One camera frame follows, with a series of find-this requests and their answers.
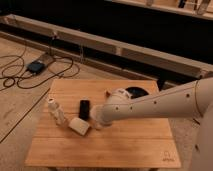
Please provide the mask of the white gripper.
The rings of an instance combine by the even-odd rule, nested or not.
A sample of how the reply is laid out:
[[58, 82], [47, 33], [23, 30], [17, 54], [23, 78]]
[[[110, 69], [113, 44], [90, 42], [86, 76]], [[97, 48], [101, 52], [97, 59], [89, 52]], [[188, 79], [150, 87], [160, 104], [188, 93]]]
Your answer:
[[104, 127], [111, 126], [110, 122], [105, 122], [102, 118], [102, 105], [95, 105], [90, 110], [90, 117], [93, 121], [93, 127], [101, 130]]

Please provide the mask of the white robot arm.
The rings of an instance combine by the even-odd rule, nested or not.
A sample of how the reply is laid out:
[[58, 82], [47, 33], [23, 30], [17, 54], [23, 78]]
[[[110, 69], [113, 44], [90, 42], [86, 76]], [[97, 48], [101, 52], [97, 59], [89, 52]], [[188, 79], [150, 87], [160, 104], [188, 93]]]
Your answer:
[[90, 116], [102, 126], [128, 118], [201, 117], [197, 148], [188, 171], [213, 171], [213, 77], [132, 99], [124, 89], [116, 89]]

